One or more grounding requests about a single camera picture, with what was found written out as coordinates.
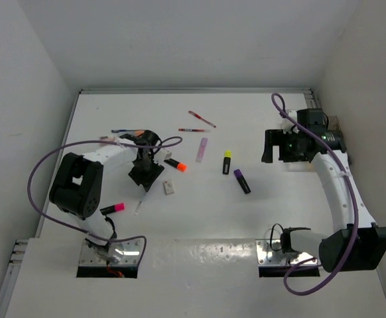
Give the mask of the clear pen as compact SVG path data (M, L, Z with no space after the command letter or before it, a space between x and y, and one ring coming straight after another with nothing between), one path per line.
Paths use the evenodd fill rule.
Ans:
M140 198L140 200L136 206L136 209L135 209L135 215L138 215L140 208L142 206L142 203L144 202L146 194L147 194L147 192L145 192L145 191L142 193L141 198Z

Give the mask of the red capped pen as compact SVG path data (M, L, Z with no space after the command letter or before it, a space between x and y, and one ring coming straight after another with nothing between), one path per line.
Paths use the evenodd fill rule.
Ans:
M180 132L189 132L189 133L210 133L209 129L187 129L187 128L179 128Z

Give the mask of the red gel pen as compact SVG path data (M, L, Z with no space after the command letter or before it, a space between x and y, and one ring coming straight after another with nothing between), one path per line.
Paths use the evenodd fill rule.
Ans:
M193 111L188 111L188 113L195 118L199 119L200 121L206 123L207 125L211 126L212 128L216 128L216 125L211 123L210 121L206 120L205 118L201 117L199 114L193 112Z

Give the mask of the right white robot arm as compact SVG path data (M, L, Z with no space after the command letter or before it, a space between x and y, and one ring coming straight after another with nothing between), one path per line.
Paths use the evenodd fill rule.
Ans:
M289 116L321 138L326 146L298 130L287 119L279 129L265 132L262 162L273 162L273 147L279 148L279 160L310 162L318 174L332 214L333 234L324 236L307 227L283 229L281 250L284 253L305 252L317 259L327 272L333 272L352 236L355 223L357 236L342 271L374 270L386 252L386 227L377 225L352 181L346 144L339 131L331 131L321 109L289 111Z

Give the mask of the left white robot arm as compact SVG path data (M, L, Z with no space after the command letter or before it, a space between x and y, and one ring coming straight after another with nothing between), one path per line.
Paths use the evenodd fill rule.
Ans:
M126 164L132 165L128 176L148 192L163 172L153 149L161 141L149 130L139 136L123 134L115 141L105 141L92 152L64 155L53 181L49 200L59 210L73 216L95 246L107 246L117 238L112 221L99 210L103 175Z

